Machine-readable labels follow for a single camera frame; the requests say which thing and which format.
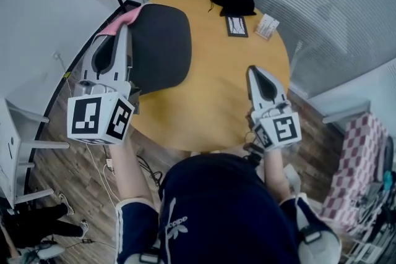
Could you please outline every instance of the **paper card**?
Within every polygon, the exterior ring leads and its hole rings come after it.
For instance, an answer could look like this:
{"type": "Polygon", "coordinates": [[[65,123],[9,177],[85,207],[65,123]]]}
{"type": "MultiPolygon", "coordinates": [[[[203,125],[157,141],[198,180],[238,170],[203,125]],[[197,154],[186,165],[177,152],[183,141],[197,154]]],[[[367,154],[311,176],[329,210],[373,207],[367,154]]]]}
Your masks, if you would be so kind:
{"type": "Polygon", "coordinates": [[[256,28],[256,33],[269,40],[276,31],[279,21],[265,14],[256,28]]]}

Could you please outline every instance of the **shoe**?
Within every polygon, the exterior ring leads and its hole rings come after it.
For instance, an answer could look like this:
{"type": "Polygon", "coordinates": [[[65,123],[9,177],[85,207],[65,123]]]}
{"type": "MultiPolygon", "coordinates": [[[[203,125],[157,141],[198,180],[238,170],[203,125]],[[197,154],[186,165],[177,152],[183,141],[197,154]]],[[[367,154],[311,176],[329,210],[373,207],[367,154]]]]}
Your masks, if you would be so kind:
{"type": "Polygon", "coordinates": [[[89,225],[88,225],[87,220],[82,220],[80,222],[80,227],[82,229],[82,236],[80,236],[79,239],[83,239],[89,230],[89,225]]]}
{"type": "Polygon", "coordinates": [[[67,215],[74,215],[75,211],[73,207],[70,206],[69,202],[67,201],[67,198],[64,194],[61,192],[59,193],[59,199],[61,200],[61,203],[64,203],[67,206],[67,215]]]}

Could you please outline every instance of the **white cube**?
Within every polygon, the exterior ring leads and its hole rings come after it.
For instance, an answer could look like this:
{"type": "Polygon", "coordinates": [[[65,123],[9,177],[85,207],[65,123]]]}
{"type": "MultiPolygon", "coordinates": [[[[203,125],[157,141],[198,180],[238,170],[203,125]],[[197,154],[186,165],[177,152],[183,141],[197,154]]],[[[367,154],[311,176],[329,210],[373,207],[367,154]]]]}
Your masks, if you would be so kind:
{"type": "Polygon", "coordinates": [[[291,145],[301,140],[298,113],[262,118],[253,127],[253,131],[265,151],[291,145]]]}
{"type": "Polygon", "coordinates": [[[67,137],[89,144],[121,144],[134,107],[119,92],[67,101],[67,137]]]}

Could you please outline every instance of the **black hat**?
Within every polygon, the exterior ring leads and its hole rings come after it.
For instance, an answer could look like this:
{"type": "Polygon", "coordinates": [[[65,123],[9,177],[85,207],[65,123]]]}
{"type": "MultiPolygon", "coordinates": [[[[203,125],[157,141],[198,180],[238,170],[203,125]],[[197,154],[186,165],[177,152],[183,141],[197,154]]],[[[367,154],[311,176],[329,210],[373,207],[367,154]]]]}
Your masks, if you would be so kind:
{"type": "Polygon", "coordinates": [[[240,17],[242,15],[256,15],[253,0],[210,0],[223,9],[220,16],[240,17]]]}

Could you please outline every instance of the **white wall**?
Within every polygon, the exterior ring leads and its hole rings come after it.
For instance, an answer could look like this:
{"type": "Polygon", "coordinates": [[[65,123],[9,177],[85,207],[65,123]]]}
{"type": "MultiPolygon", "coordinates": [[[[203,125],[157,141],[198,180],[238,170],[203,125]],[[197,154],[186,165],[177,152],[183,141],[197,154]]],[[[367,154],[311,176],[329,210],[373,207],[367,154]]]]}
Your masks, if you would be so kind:
{"type": "MultiPolygon", "coordinates": [[[[308,100],[323,115],[371,102],[370,111],[396,136],[396,59],[308,100]]],[[[339,122],[345,128],[346,121],[339,122]]]]}
{"type": "Polygon", "coordinates": [[[64,70],[117,0],[0,0],[0,96],[44,113],[64,70]]]}

